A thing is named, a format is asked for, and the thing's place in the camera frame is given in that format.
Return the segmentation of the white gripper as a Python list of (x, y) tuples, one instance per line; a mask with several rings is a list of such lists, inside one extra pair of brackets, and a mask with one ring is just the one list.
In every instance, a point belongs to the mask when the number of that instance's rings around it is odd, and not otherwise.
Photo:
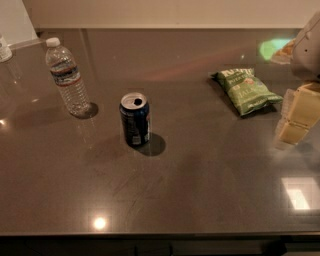
[[(290, 64), (302, 81), (320, 81), (320, 11), (295, 38)], [(303, 84), (294, 92), (288, 119), (302, 127), (313, 127), (320, 120), (320, 83)]]

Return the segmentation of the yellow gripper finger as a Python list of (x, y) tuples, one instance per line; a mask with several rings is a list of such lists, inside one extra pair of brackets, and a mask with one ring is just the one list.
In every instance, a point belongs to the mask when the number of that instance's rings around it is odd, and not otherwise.
[(306, 125), (282, 117), (275, 130), (275, 139), (283, 143), (296, 145), (306, 136), (308, 131), (309, 128)]

